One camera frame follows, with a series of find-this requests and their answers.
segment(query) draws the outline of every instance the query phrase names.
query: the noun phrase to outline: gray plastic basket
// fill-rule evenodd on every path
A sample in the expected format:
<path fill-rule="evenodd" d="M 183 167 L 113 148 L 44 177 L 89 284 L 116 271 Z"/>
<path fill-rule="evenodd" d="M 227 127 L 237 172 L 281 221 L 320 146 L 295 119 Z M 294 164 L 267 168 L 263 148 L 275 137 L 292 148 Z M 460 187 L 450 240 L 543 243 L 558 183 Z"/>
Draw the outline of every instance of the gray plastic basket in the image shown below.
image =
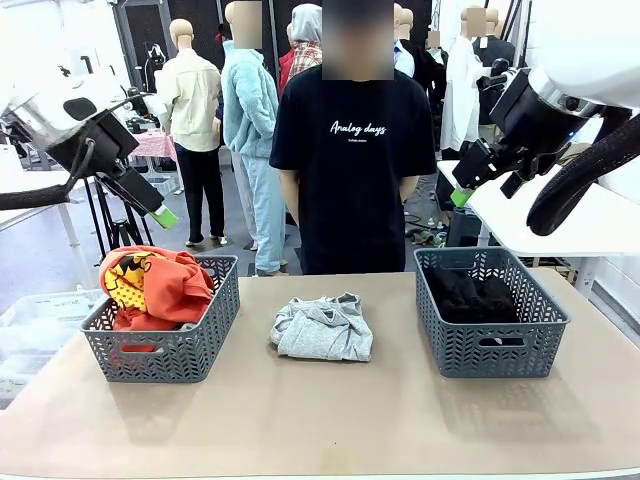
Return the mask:
<path fill-rule="evenodd" d="M 211 275 L 215 295 L 192 330 L 116 332 L 118 307 L 107 299 L 83 322 L 96 360 L 110 382 L 195 383 L 204 380 L 240 308 L 237 257 L 196 257 Z M 152 345 L 153 352 L 123 352 L 123 345 Z"/>
<path fill-rule="evenodd" d="M 443 376 L 549 375 L 569 320 L 518 258 L 500 247 L 420 249 L 414 256 L 418 312 Z M 462 270 L 479 280 L 501 278 L 511 289 L 521 323 L 445 322 L 427 285 L 424 269 L 428 268 Z M 518 339 L 521 345 L 495 345 L 495 339 Z"/>

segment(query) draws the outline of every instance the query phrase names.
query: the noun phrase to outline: black t-shirt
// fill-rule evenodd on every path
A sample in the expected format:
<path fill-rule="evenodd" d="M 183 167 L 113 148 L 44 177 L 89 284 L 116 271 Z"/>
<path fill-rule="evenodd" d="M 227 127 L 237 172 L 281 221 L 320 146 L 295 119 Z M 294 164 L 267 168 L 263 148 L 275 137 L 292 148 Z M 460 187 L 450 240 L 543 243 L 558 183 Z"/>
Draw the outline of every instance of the black t-shirt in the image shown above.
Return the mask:
<path fill-rule="evenodd" d="M 270 161 L 299 173 L 303 272 L 403 271 L 400 181 L 436 171 L 427 96 L 397 70 L 369 82 L 322 73 L 285 88 Z"/>

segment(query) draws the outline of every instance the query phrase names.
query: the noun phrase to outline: gray floor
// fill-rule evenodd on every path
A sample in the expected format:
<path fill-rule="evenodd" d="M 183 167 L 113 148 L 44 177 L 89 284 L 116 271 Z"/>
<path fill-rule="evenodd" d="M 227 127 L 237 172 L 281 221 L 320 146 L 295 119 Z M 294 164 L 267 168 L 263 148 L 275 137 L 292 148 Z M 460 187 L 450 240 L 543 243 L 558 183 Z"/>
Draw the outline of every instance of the gray floor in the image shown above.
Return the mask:
<path fill-rule="evenodd" d="M 222 161 L 223 186 L 225 195 L 226 231 L 231 244 L 213 249 L 210 243 L 194 251 L 195 254 L 236 255 L 239 258 L 239 273 L 247 275 L 255 254 L 243 248 L 251 241 L 242 215 L 235 177 L 226 156 Z M 434 202 L 428 199 L 432 179 L 421 182 L 417 194 L 410 199 L 407 210 L 426 220 L 435 212 Z M 73 193 L 74 199 L 82 200 L 70 204 L 69 212 L 78 233 L 83 252 L 92 265 L 100 260 L 100 249 L 95 235 L 89 204 L 84 190 Z M 123 217 L 122 204 L 118 199 L 110 199 L 114 218 Z M 184 250 L 188 238 L 188 217 L 184 195 L 166 197 L 166 205 L 179 217 L 179 224 L 171 230 L 163 230 L 153 220 L 149 221 L 152 237 L 157 246 L 172 250 Z M 208 215 L 204 208 L 203 234 L 207 233 Z M 300 236 L 295 227 L 287 227 L 285 259 L 288 271 L 300 275 L 300 265 L 294 248 L 300 246 Z M 414 247 L 407 242 L 407 251 Z M 407 256 L 407 268 L 412 269 L 411 257 Z M 97 268 L 94 268 L 97 281 Z M 51 208 L 0 232 L 0 277 L 4 280 L 0 295 L 0 313 L 4 312 L 25 295 L 73 291 L 78 284 L 73 256 L 68 246 L 57 209 Z"/>

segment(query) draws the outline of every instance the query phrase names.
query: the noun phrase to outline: table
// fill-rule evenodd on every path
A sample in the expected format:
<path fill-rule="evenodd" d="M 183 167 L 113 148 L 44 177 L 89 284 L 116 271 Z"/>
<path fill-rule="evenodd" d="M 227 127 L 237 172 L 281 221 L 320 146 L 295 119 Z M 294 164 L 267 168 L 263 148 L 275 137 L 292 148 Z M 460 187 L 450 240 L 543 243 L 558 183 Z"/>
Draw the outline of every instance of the table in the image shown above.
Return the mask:
<path fill-rule="evenodd" d="M 173 143 L 173 138 L 166 135 L 162 130 L 149 130 L 145 133 L 133 135 L 140 145 L 131 152 L 132 157 L 144 157 L 147 161 L 149 173 L 161 175 L 156 172 L 150 157 L 170 158 L 178 167 L 178 181 L 180 189 L 174 192 L 174 195 L 180 195 L 184 191 L 184 182 L 182 181 L 182 173 L 180 172 L 180 164 L 178 163 L 178 154 Z"/>
<path fill-rule="evenodd" d="M 573 318 L 549 378 L 442 378 L 411 273 L 242 278 L 240 311 L 202 383 L 109 384 L 78 334 L 0 416 L 0 472 L 640 472 L 640 350 L 556 272 L 534 274 Z M 362 296 L 371 363 L 278 358 L 268 341 L 277 310 L 293 296 L 345 291 Z"/>
<path fill-rule="evenodd" d="M 457 185 L 453 169 L 457 161 L 438 163 L 442 174 Z M 505 174 L 487 182 L 467 205 L 482 221 L 478 245 L 487 245 L 489 234 L 520 257 L 579 258 L 576 288 L 586 297 L 601 257 L 640 255 L 640 206 L 599 185 L 592 185 L 566 221 L 548 237 L 538 237 L 527 227 L 527 216 L 538 194 L 560 171 L 555 166 L 544 177 L 525 184 L 511 199 L 500 187 Z"/>
<path fill-rule="evenodd" d="M 69 172 L 67 171 L 17 172 L 0 179 L 0 193 L 37 190 L 39 188 L 63 184 L 68 179 Z M 83 182 L 78 182 L 74 189 L 81 188 L 83 185 Z M 73 222 L 71 221 L 67 205 L 62 203 L 55 207 L 58 209 L 67 238 L 69 239 L 69 246 L 73 252 L 74 264 L 78 272 L 80 283 L 85 289 L 95 288 L 93 275 L 91 274 L 87 260 L 82 252 L 80 241 L 78 240 L 78 235 L 73 227 Z M 17 223 L 20 223 L 34 215 L 38 215 L 49 208 L 53 208 L 53 206 L 0 211 L 0 232 L 7 228 L 11 228 Z"/>

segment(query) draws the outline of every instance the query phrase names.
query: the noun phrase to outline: pink cloth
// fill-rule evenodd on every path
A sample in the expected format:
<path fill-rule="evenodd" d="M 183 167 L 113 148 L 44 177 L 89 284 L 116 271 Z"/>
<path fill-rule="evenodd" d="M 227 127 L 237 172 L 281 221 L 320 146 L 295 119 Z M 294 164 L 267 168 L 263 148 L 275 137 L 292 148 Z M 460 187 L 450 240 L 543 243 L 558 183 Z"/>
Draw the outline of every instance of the pink cloth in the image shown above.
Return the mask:
<path fill-rule="evenodd" d="M 173 138 L 168 137 L 163 132 L 145 132 L 134 135 L 135 139 L 140 143 L 131 155 L 134 157 L 168 157 L 178 163 L 178 155 L 176 147 L 173 144 Z"/>

